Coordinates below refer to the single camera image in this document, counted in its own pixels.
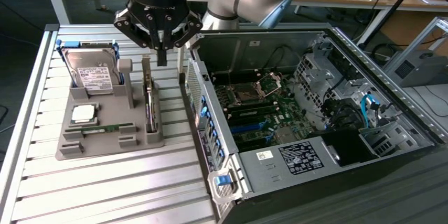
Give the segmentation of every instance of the green circuit board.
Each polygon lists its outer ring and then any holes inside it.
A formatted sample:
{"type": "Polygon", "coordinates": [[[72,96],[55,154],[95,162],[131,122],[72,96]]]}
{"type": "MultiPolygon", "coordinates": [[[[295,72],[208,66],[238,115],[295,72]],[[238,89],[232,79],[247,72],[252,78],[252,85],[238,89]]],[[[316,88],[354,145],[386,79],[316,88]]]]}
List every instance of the green circuit board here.
{"type": "Polygon", "coordinates": [[[287,81],[264,78],[259,84],[262,89],[256,82],[215,86],[240,152],[306,139],[316,130],[291,95],[287,81]],[[263,97],[263,93],[275,89],[263,97]]]}

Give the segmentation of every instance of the warning label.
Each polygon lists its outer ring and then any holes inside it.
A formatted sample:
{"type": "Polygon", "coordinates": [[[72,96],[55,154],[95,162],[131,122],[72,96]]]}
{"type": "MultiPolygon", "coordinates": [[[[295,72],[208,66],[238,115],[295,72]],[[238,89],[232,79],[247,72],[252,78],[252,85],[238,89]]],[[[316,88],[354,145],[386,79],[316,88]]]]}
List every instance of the warning label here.
{"type": "Polygon", "coordinates": [[[294,175],[324,167],[310,142],[282,147],[279,150],[294,175]]]}
{"type": "Polygon", "coordinates": [[[78,68],[84,88],[87,90],[112,89],[110,70],[100,68],[78,68]]]}

